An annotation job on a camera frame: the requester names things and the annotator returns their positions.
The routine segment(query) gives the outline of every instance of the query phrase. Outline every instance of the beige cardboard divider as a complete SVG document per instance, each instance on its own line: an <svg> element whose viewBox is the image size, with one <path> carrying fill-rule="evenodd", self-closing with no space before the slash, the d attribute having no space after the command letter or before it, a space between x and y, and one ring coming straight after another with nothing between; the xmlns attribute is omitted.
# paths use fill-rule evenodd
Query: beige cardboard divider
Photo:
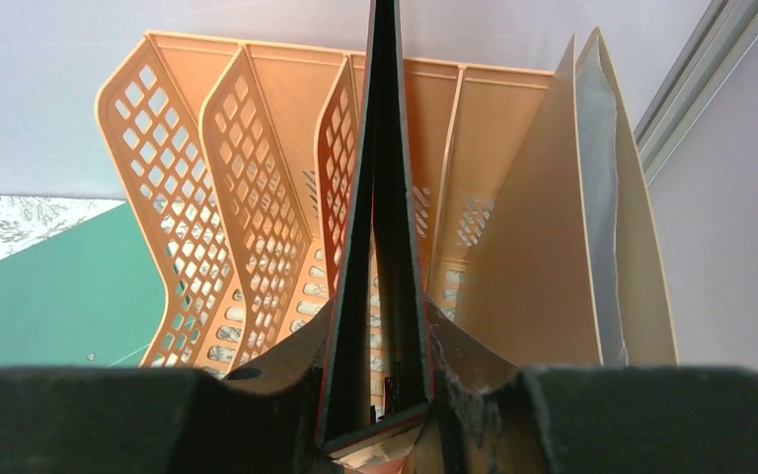
<svg viewBox="0 0 758 474"><path fill-rule="evenodd" d="M455 321L512 361L598 362L572 47L556 74L411 58L404 68L423 286L450 318L465 293ZM98 123L167 292L143 364L224 375L329 299L363 79L360 51L148 33L103 86ZM618 122L624 333L632 360L671 360L648 198L625 114Z"/></svg>
<svg viewBox="0 0 758 474"><path fill-rule="evenodd" d="M600 66L617 102L618 297L629 362L676 363L672 314L644 169L611 55L599 29L593 31L587 44L595 40L599 43Z"/></svg>
<svg viewBox="0 0 758 474"><path fill-rule="evenodd" d="M617 297L629 361L674 363L663 272L638 151L602 36L617 102ZM581 64L587 55L580 55ZM603 363L587 245L577 136L573 40L489 203L468 258L455 322L510 362Z"/></svg>

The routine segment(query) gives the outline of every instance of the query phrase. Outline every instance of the lattice pattern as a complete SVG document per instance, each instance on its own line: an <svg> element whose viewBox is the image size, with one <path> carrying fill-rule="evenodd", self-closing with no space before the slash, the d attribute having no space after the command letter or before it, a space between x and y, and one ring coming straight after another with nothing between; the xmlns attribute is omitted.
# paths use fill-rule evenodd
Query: lattice pattern
<svg viewBox="0 0 758 474"><path fill-rule="evenodd" d="M195 362L222 374L231 357L208 358L222 348L207 345L202 333L224 310L220 303L238 281L197 130L148 42L110 80L98 108L114 164L167 291L164 320L144 363ZM232 327L242 331L242 324Z"/></svg>
<svg viewBox="0 0 758 474"><path fill-rule="evenodd" d="M431 208L431 190L428 187L414 186L414 228L417 232L417 246L419 247L419 277L422 286L428 282L428 266L431 255L431 233L428 224Z"/></svg>
<svg viewBox="0 0 758 474"><path fill-rule="evenodd" d="M370 399L376 406L377 416L383 407L385 393L385 363L382 358L382 320L379 317L379 275L376 267L376 252L370 246Z"/></svg>
<svg viewBox="0 0 758 474"><path fill-rule="evenodd" d="M457 244L472 247L478 245L484 233L494 202L491 198L483 197L465 197L464 200L466 205L463 208L463 217L458 222Z"/></svg>
<svg viewBox="0 0 758 474"><path fill-rule="evenodd" d="M310 244L309 230L248 55L238 51L201 114L207 164L245 295L240 348L276 344Z"/></svg>
<svg viewBox="0 0 758 474"><path fill-rule="evenodd" d="M356 100L349 62L341 65L336 85L321 114L316 137L322 234L327 282L335 292L352 189L358 135Z"/></svg>
<svg viewBox="0 0 758 474"><path fill-rule="evenodd" d="M434 302L443 311L450 320L455 319L455 308L457 307L458 291L463 279L464 268L462 265L444 264L439 269L440 287L436 288L432 294Z"/></svg>
<svg viewBox="0 0 758 474"><path fill-rule="evenodd" d="M309 199L312 201L312 210L315 211L313 217L317 219L320 215L318 213L318 178L315 177L315 170L303 170L301 175L303 175L305 180L304 185L307 190L309 190Z"/></svg>

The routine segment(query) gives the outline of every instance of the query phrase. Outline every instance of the diamond-shaped hole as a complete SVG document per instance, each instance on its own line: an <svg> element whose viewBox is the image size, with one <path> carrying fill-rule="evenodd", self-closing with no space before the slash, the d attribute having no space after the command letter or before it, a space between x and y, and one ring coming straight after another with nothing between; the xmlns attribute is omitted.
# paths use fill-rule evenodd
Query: diamond-shaped hole
<svg viewBox="0 0 758 474"><path fill-rule="evenodd" d="M237 99L233 94L228 94L225 101L222 103L222 108L225 110L225 114L228 119L231 119L235 113L237 113Z"/></svg>
<svg viewBox="0 0 758 474"><path fill-rule="evenodd" d="M165 215L164 218L161 219L161 229L168 234L173 231L174 225L176 225L176 219L170 214ZM171 240L170 244L167 245L167 250L170 255L173 255L179 250L179 244Z"/></svg>
<svg viewBox="0 0 758 474"><path fill-rule="evenodd" d="M269 196L266 193L263 193L263 196L260 199L260 207L263 208L263 212L266 212L270 205L271 205L271 196Z"/></svg>
<svg viewBox="0 0 758 474"><path fill-rule="evenodd" d="M179 227L182 227L185 225L183 222L179 222ZM185 254L185 257L189 257L192 253L193 249L195 248L195 245L190 240L185 241L185 245L182 246L182 253Z"/></svg>
<svg viewBox="0 0 758 474"><path fill-rule="evenodd" d="M186 217L188 220L194 220L194 219L195 219L195 215L196 215L196 214L197 214L197 212L196 212L196 208L195 208L195 206L194 206L194 205L191 203L190 205L188 205L188 208L187 208L187 209L185 209L185 217Z"/></svg>
<svg viewBox="0 0 758 474"><path fill-rule="evenodd" d="M202 233L203 229L204 229L204 227L202 227L200 223L196 222L193 225L193 228L190 230L190 235L192 235L194 239L198 239L199 237L201 237L201 233Z"/></svg>
<svg viewBox="0 0 758 474"><path fill-rule="evenodd" d="M256 113L257 107L255 107L254 102L249 101L243 106L243 109L240 111L240 120L245 128L248 128L251 119L254 118Z"/></svg>
<svg viewBox="0 0 758 474"><path fill-rule="evenodd" d="M184 239L185 236L188 235L188 225L184 222L179 222L179 225L176 226L176 237L180 239ZM182 247L182 252L185 252L186 256L190 256L190 242L186 242L185 245Z"/></svg>
<svg viewBox="0 0 758 474"><path fill-rule="evenodd" d="M246 180L240 180L240 184L237 186L237 196L240 197L241 200L245 200L246 196L248 195L249 186Z"/></svg>
<svg viewBox="0 0 758 474"><path fill-rule="evenodd" d="M126 104L123 103L122 100L117 99L114 101L114 106L117 108L117 112L120 113L120 116L124 119L129 118L129 107L126 106Z"/></svg>
<svg viewBox="0 0 758 474"><path fill-rule="evenodd" d="M336 140L333 143L333 156L336 157L336 161L341 162L341 140Z"/></svg>
<svg viewBox="0 0 758 474"><path fill-rule="evenodd" d="M178 274L180 274L180 273L182 272L182 270L183 270L184 268L185 268L185 261L184 261L184 260L182 260L182 258L181 258L181 257L176 257L176 259L173 261L173 272L174 272L176 275L178 275ZM186 286L186 285L187 285L187 284L186 284L186 283L184 283L183 281L182 281L182 282L179 284L179 286L182 288L182 291L181 291L181 292L179 292L179 294L182 294L182 292L184 292L184 290L185 290L185 286ZM182 304L182 309L188 309L188 307L185 307L185 306Z"/></svg>
<svg viewBox="0 0 758 474"><path fill-rule="evenodd" d="M268 183L268 176L266 176L265 173L260 173L257 176L257 187L260 188L260 191L265 191L266 183Z"/></svg>
<svg viewBox="0 0 758 474"><path fill-rule="evenodd" d="M350 131L350 112L344 109L344 118L341 120L341 134L344 135Z"/></svg>
<svg viewBox="0 0 758 474"><path fill-rule="evenodd" d="M141 72L138 73L138 77L141 78L141 83L146 86L147 89L155 84L155 72L153 72L152 68L149 66L142 67Z"/></svg>
<svg viewBox="0 0 758 474"><path fill-rule="evenodd" d="M245 140L243 140L243 157L246 159L251 159L252 153L254 153L254 141L252 140L251 136L247 136Z"/></svg>
<svg viewBox="0 0 758 474"><path fill-rule="evenodd" d="M185 148L185 154L188 155L188 158L192 161L195 159L196 154L198 154L198 150L193 143L189 143L188 147Z"/></svg>
<svg viewBox="0 0 758 474"><path fill-rule="evenodd" d="M144 143L144 145L141 147L141 158L143 158L144 162L146 164L152 163L153 158L155 158L155 147L152 146L150 142Z"/></svg>
<svg viewBox="0 0 758 474"><path fill-rule="evenodd" d="M137 106L138 103L141 102L141 99L143 99L143 92L141 91L141 88L138 87L138 85L134 82L126 87L126 90L123 92L123 94L125 94L126 99L128 99L129 103L133 106Z"/></svg>
<svg viewBox="0 0 758 474"><path fill-rule="evenodd" d="M204 173L204 160L196 160L191 173L193 178L198 181Z"/></svg>
<svg viewBox="0 0 758 474"><path fill-rule="evenodd" d="M185 173L188 171L189 168L190 167L185 162L185 160L179 160L179 162L176 163L176 173L178 173L179 176L182 178L185 176Z"/></svg>
<svg viewBox="0 0 758 474"><path fill-rule="evenodd" d="M195 271L196 271L196 265L193 262L190 262L188 266L185 268L185 275L187 275L188 277L192 277L193 275L195 275ZM194 285L195 285L195 280L193 281L193 284L190 285L190 290L198 291L198 286L197 285L194 286Z"/></svg>
<svg viewBox="0 0 758 474"><path fill-rule="evenodd" d="M260 135L263 134L263 125L260 123L259 118L254 119L254 123L251 125L251 133L254 139L260 139Z"/></svg>
<svg viewBox="0 0 758 474"><path fill-rule="evenodd" d="M333 215L330 216L330 219L338 215L340 209L341 209L341 197L339 195L336 195L336 200L333 202Z"/></svg>
<svg viewBox="0 0 758 474"><path fill-rule="evenodd" d="M282 199L282 197L280 197L280 192L279 192L281 189L283 189L282 185L280 186L280 188L278 188L277 196ZM289 207L291 206L291 204L289 203L288 200L284 200L282 202L283 202L283 207L280 208L280 217L285 217L286 216L286 211L289 210Z"/></svg>
<svg viewBox="0 0 758 474"><path fill-rule="evenodd" d="M168 334L167 336L164 336L164 341L161 343L161 348L164 349L165 351L168 351L170 347L173 346L174 340L175 338L173 337L172 334Z"/></svg>
<svg viewBox="0 0 758 474"><path fill-rule="evenodd" d="M176 134L173 135L173 146L178 151L182 151L182 147L185 146L185 142L188 141L188 130L185 128L184 125L179 127L179 130L176 131Z"/></svg>
<svg viewBox="0 0 758 474"><path fill-rule="evenodd" d="M254 213L254 219L252 219L252 224L254 225L255 228L259 229L260 224L262 223L263 223L263 213L258 210L257 212Z"/></svg>
<svg viewBox="0 0 758 474"><path fill-rule="evenodd" d="M237 178L243 173L243 169L245 169L245 164L243 164L243 160L240 157L237 157L236 160L231 162L231 172L233 172L234 176Z"/></svg>
<svg viewBox="0 0 758 474"><path fill-rule="evenodd" d="M176 155L173 154L173 150L167 148L164 153L161 154L161 164L167 168L173 166L173 162L176 161Z"/></svg>
<svg viewBox="0 0 758 474"><path fill-rule="evenodd" d="M352 169L353 165L355 163L355 160L353 159L353 153L350 153L349 156L347 156L347 175L352 176Z"/></svg>
<svg viewBox="0 0 758 474"><path fill-rule="evenodd" d="M141 166L141 164L138 163L137 161L132 160L132 169L135 170L136 175L143 176L143 172L144 172L143 166Z"/></svg>
<svg viewBox="0 0 758 474"><path fill-rule="evenodd" d="M277 176L277 179L275 178L271 179L271 182L272 182L271 190L274 191L274 187L277 186L278 183L280 183L280 174L278 171L274 169L274 158L272 158L271 155L268 155L268 158L265 159L264 166L265 166L266 171L268 171L269 173L274 172L274 174Z"/></svg>
<svg viewBox="0 0 758 474"><path fill-rule="evenodd" d="M152 94L152 97L149 98L148 104L149 110L152 111L152 114L159 116L161 110L164 109L164 106L167 104L167 94L164 93L164 89L161 87L156 89Z"/></svg>
<svg viewBox="0 0 758 474"><path fill-rule="evenodd" d="M141 111L135 116L135 124L138 125L141 132L146 133L146 130L149 129L149 125L152 124L152 119L149 117L149 114Z"/></svg>
<svg viewBox="0 0 758 474"><path fill-rule="evenodd" d="M225 117L222 115L222 113L217 112L213 116L213 120L216 121L216 126L219 127L219 131L225 131L225 126L227 123L225 123Z"/></svg>
<svg viewBox="0 0 758 474"><path fill-rule="evenodd" d="M237 79L237 85L235 89L237 90L237 96L241 101L246 98L246 94L248 94L248 83L246 82L245 77L240 77Z"/></svg>
<svg viewBox="0 0 758 474"><path fill-rule="evenodd" d="M260 200L260 193L257 190L251 190L248 196L249 207L257 207L258 200Z"/></svg>
<svg viewBox="0 0 758 474"><path fill-rule="evenodd" d="M155 142L159 145L163 145L164 142L167 140L167 137L170 136L169 133L167 133L167 129L161 125L160 123L155 125L155 129L152 130L152 136L155 138Z"/></svg>
<svg viewBox="0 0 758 474"><path fill-rule="evenodd" d="M339 125L341 124L341 112L339 111L339 108L336 107L333 109L333 128L338 130Z"/></svg>
<svg viewBox="0 0 758 474"><path fill-rule="evenodd" d="M152 170L149 172L149 181L152 183L153 186L158 186L161 183L161 180L164 179L164 172L161 171L160 168L157 166L152 167Z"/></svg>
<svg viewBox="0 0 758 474"><path fill-rule="evenodd" d="M193 192L193 189L194 189L193 183L191 183L190 181L185 181L185 183L182 185L182 193L185 194L186 198L190 197L190 195Z"/></svg>
<svg viewBox="0 0 758 474"><path fill-rule="evenodd" d="M225 163L230 162L231 158L234 156L234 153L231 150L231 145L229 145L227 141L223 141L219 146L219 156Z"/></svg>
<svg viewBox="0 0 758 474"><path fill-rule="evenodd" d="M123 141L129 145L129 148L135 149L135 145L138 144L138 134L135 133L131 128L127 128L123 133Z"/></svg>
<svg viewBox="0 0 758 474"><path fill-rule="evenodd" d="M263 222L263 232L266 234L271 232L271 227L274 226L274 223L271 221L271 217L267 217L265 221Z"/></svg>
<svg viewBox="0 0 758 474"><path fill-rule="evenodd" d="M164 197L164 195L162 195L161 193L158 193L152 205L153 207L155 207L155 210L159 212L164 212L164 208L167 207L167 198Z"/></svg>
<svg viewBox="0 0 758 474"><path fill-rule="evenodd" d="M251 181L254 180L254 178L257 176L257 171L258 171L257 163L255 163L253 161L250 162L249 166L248 166L248 169L246 170L246 174L248 175L249 180L251 180Z"/></svg>
<svg viewBox="0 0 758 474"><path fill-rule="evenodd" d="M237 146L240 144L240 139L243 137L243 129L240 127L240 124L238 122L234 122L231 125L231 129L228 130L228 138L231 139L231 143L234 144L234 146Z"/></svg>
<svg viewBox="0 0 758 474"><path fill-rule="evenodd" d="M170 126L170 128L174 128L176 123L179 122L179 114L176 113L176 109L168 107L167 111L164 112L164 121Z"/></svg>
<svg viewBox="0 0 758 474"><path fill-rule="evenodd" d="M268 156L268 140L263 138L257 145L257 161L263 163L266 156Z"/></svg>

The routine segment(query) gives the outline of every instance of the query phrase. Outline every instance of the dark green board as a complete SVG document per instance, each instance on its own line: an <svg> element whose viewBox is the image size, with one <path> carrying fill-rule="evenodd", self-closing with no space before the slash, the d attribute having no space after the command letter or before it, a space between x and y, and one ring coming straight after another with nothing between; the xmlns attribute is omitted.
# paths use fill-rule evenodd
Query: dark green board
<svg viewBox="0 0 758 474"><path fill-rule="evenodd" d="M0 261L0 365L138 365L164 298L131 208L116 207Z"/></svg>

